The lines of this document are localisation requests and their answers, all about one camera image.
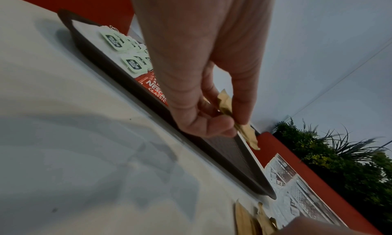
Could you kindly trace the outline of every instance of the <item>red wall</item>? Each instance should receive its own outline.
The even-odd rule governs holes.
[[[372,235],[382,235],[354,207],[336,193],[306,164],[300,161],[287,147],[272,134],[265,132],[257,136],[259,151],[252,150],[261,165],[267,163],[277,154],[305,180],[310,188],[353,230]]]
[[[112,25],[127,34],[134,10],[131,0],[25,0],[57,12],[65,8],[102,25]]]

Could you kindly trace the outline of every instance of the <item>white table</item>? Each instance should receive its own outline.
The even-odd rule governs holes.
[[[235,234],[257,199],[74,46],[0,0],[0,234]]]

